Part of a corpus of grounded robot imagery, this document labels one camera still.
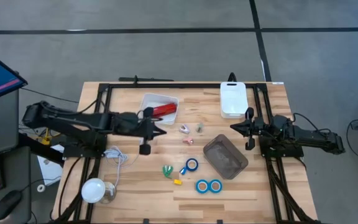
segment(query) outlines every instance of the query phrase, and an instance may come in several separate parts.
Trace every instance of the black mouse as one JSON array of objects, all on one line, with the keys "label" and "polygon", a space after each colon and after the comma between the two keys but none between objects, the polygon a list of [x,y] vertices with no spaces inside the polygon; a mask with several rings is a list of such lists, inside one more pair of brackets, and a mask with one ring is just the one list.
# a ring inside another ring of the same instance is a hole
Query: black mouse
[{"label": "black mouse", "polygon": [[0,220],[6,218],[22,200],[22,192],[13,190],[0,200]]}]

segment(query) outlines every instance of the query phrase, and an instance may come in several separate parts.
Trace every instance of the translucent gray container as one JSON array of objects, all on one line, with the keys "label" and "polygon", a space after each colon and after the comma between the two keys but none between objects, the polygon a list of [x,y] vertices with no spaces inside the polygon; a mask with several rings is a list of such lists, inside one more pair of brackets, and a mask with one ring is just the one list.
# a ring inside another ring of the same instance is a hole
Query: translucent gray container
[{"label": "translucent gray container", "polygon": [[204,155],[223,179],[233,179],[248,166],[247,158],[224,135],[204,147]]}]

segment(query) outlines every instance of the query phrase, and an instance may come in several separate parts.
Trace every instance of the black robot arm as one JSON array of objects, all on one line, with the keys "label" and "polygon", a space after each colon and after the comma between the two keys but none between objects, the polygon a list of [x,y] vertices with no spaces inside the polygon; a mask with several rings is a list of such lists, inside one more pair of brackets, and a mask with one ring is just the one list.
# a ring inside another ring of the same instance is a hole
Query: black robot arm
[{"label": "black robot arm", "polygon": [[144,141],[139,152],[148,155],[150,146],[147,141],[167,133],[156,127],[152,115],[153,108],[146,108],[142,119],[139,119],[136,113],[130,112],[85,114],[57,108],[41,101],[27,107],[22,121],[29,128],[46,127],[74,138],[88,147],[97,146],[100,135],[140,137]]},{"label": "black robot arm", "polygon": [[341,154],[345,152],[342,139],[334,132],[322,132],[320,130],[304,130],[296,125],[293,121],[282,115],[275,115],[270,124],[265,124],[263,118],[255,118],[254,109],[248,108],[246,111],[246,120],[239,124],[232,124],[230,127],[244,137],[248,137],[246,150],[255,147],[253,135],[264,136],[268,138],[275,149],[285,149],[285,146],[309,146],[318,147],[322,150],[332,153]]}]

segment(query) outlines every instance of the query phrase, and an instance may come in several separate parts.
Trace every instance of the wooden tabletop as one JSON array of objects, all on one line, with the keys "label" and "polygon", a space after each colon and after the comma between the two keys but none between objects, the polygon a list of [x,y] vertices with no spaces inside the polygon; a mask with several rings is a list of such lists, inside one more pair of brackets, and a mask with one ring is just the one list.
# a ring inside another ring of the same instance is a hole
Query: wooden tabletop
[{"label": "wooden tabletop", "polygon": [[[96,99],[99,82],[86,82],[83,86],[78,110],[82,110]],[[267,83],[273,114],[291,117],[287,93],[282,84]],[[255,108],[254,94],[247,90],[248,104]],[[151,223],[275,223],[272,197],[266,171],[265,159],[260,155],[259,146],[245,150],[247,138],[232,130],[229,125],[242,119],[224,119],[220,114],[219,88],[120,88],[114,89],[111,98],[111,111],[138,112],[144,93],[177,97],[179,102],[175,124],[159,125],[168,134],[150,141],[152,153],[139,156],[128,168],[120,171],[116,198],[109,204],[96,203],[93,210],[93,223],[141,223],[144,218]],[[264,102],[262,109],[267,121]],[[204,131],[195,131],[198,123],[204,123]],[[191,129],[194,145],[182,143],[185,134],[178,131],[181,124]],[[226,135],[249,161],[249,165],[233,180],[222,180],[203,155],[203,147],[218,134]],[[139,151],[139,138],[108,136],[108,147],[117,146],[128,154],[127,163],[132,162]],[[195,172],[180,175],[179,170],[189,158],[196,158],[199,168]],[[68,170],[75,159],[65,162],[52,217],[58,215],[58,202]],[[313,198],[303,165],[294,158],[283,158],[288,188],[299,206],[311,218],[317,219]],[[173,184],[162,174],[162,166],[174,167],[172,177],[182,180],[182,185]],[[78,192],[83,159],[74,167],[63,194],[62,210]],[[106,159],[101,160],[99,178],[115,183],[117,169]],[[200,179],[219,179],[223,190],[218,194],[199,194],[195,182]],[[285,206],[279,193],[282,217],[286,219]],[[83,202],[81,218],[85,217],[86,203]]]}]

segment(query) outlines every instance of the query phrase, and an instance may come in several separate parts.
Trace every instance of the blue tape roll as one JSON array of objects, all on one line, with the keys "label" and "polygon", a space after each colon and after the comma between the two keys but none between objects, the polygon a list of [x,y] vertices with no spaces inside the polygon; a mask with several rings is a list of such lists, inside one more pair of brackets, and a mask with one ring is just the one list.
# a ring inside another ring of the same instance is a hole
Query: blue tape roll
[{"label": "blue tape roll", "polygon": [[[219,188],[218,188],[218,189],[213,189],[213,188],[212,188],[212,185],[213,185],[214,183],[218,183],[218,184],[219,184]],[[217,180],[217,179],[211,180],[211,182],[210,182],[209,185],[208,185],[208,188],[209,188],[209,190],[210,190],[212,193],[219,193],[219,192],[223,189],[223,184],[222,184],[222,182],[221,182],[220,180]]]},{"label": "blue tape roll", "polygon": [[[194,162],[195,164],[196,164],[196,166],[195,167],[193,167],[193,168],[191,168],[191,167],[189,167],[189,163],[190,162]],[[198,161],[196,160],[196,159],[194,159],[194,158],[190,158],[190,159],[188,159],[187,161],[186,161],[186,169],[188,170],[188,171],[196,171],[196,169],[198,168]]]},{"label": "blue tape roll", "polygon": [[[201,189],[200,189],[200,185],[201,185],[202,183],[205,184],[205,190],[201,190]],[[208,182],[207,182],[206,180],[199,180],[199,181],[197,181],[197,183],[196,183],[196,190],[197,190],[198,193],[204,194],[205,192],[207,192],[207,191],[209,190],[209,187],[208,187],[208,186],[209,186],[209,185],[208,185]]]}]

